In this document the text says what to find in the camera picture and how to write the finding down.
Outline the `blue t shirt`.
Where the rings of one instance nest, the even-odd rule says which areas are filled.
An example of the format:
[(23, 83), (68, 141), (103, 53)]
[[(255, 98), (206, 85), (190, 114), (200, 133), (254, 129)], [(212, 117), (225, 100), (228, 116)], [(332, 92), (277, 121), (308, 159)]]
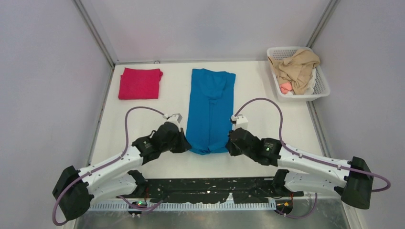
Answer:
[(234, 113), (236, 74), (193, 69), (186, 129), (191, 152), (199, 155), (226, 153)]

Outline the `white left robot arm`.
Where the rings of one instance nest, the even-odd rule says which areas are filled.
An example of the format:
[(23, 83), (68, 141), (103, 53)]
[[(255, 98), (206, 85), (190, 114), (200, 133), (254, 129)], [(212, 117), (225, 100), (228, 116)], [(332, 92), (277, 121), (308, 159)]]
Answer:
[(82, 216), (90, 206), (100, 201), (129, 194), (142, 197), (146, 193), (147, 182), (136, 170), (137, 167), (159, 158), (164, 152), (183, 153), (190, 148), (179, 122), (167, 120), (150, 135), (127, 145), (121, 154), (93, 166), (65, 168), (52, 191), (56, 200), (54, 224), (63, 225), (56, 220), (58, 208), (66, 221), (70, 221)]

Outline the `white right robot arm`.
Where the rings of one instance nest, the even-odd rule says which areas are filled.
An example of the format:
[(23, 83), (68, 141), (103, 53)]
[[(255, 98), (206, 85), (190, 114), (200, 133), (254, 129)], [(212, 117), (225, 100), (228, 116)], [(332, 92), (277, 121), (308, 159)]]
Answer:
[(262, 138), (238, 128), (229, 133), (226, 144), (230, 155), (245, 155), (264, 166), (278, 170), (273, 191), (314, 192), (340, 197), (354, 208), (369, 209), (373, 178), (367, 163), (360, 157), (334, 159), (311, 154), (273, 138)]

